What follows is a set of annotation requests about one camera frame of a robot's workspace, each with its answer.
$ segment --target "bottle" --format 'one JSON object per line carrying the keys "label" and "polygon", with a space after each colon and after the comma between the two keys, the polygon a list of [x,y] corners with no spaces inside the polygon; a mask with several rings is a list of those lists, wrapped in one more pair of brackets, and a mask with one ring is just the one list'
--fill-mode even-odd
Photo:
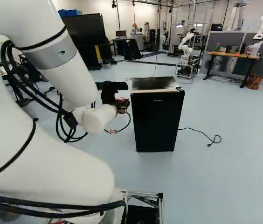
{"label": "bottle", "polygon": [[215,47],[215,52],[219,52],[221,48],[221,43],[217,43],[216,47]]}

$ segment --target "black cabinet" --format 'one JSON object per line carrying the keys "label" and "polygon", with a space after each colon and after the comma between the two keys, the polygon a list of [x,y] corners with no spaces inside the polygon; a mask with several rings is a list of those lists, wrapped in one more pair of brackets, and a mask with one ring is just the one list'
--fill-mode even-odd
{"label": "black cabinet", "polygon": [[131,105],[138,152],[174,150],[185,96],[178,87],[173,77],[133,80]]}

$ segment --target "wall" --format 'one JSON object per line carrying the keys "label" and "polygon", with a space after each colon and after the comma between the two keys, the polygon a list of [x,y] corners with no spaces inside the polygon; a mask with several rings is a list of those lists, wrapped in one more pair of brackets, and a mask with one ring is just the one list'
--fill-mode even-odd
{"label": "wall", "polygon": [[[101,13],[104,19],[106,35],[109,39],[116,37],[115,31],[119,30],[117,10],[111,7],[111,0],[53,0],[57,10],[78,9],[82,14]],[[129,34],[134,22],[133,6],[131,2],[118,0],[121,30],[127,30]],[[135,18],[139,28],[144,29],[144,22],[150,23],[150,29],[157,24],[157,6],[143,3],[135,3]],[[161,10],[162,18],[165,19],[166,8]]]}
{"label": "wall", "polygon": [[[226,14],[226,19],[224,23],[224,28],[227,27],[228,22],[231,17],[231,12],[234,3],[236,0],[230,0],[229,5],[228,5],[228,10]],[[178,4],[188,4],[189,0],[180,0],[178,1]],[[226,1],[225,0],[217,0],[215,3],[215,8],[214,8],[214,13],[212,20],[210,20],[211,17],[211,12],[213,8],[214,3],[210,2],[207,3],[207,16],[206,16],[206,22],[212,22],[212,23],[222,23],[225,15],[225,9],[226,9]],[[179,7],[178,13],[177,13],[177,20],[186,20],[188,21],[188,12],[189,12],[189,6],[183,6]],[[196,15],[195,15],[195,20],[194,21],[199,21],[203,22],[204,21],[204,4],[198,4],[196,5]],[[249,25],[246,26],[247,29],[258,29],[260,25],[260,18],[263,16],[263,0],[248,0],[248,3],[245,7],[243,19],[245,22],[247,22]],[[190,12],[190,21],[193,20],[194,17],[194,9],[191,7],[191,12]]]}

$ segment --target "blue bin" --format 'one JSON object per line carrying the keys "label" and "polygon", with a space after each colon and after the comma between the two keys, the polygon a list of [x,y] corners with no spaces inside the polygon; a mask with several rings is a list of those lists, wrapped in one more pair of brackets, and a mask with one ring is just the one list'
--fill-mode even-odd
{"label": "blue bin", "polygon": [[67,16],[67,10],[66,9],[61,9],[58,11],[59,15],[61,18],[64,18]]}
{"label": "blue bin", "polygon": [[73,10],[67,10],[66,12],[67,16],[75,16],[75,15],[82,15],[82,12],[76,9]]}
{"label": "blue bin", "polygon": [[73,9],[73,10],[61,9],[58,11],[58,13],[61,18],[68,17],[68,16],[82,15],[82,12],[76,9]]}

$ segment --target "monitor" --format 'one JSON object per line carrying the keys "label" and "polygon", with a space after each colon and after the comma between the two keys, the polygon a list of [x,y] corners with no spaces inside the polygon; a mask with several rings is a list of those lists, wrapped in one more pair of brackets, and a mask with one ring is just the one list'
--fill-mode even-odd
{"label": "monitor", "polygon": [[116,36],[126,36],[126,30],[116,31]]}
{"label": "monitor", "polygon": [[211,24],[211,31],[222,31],[223,27],[221,26],[221,23],[213,23]]}

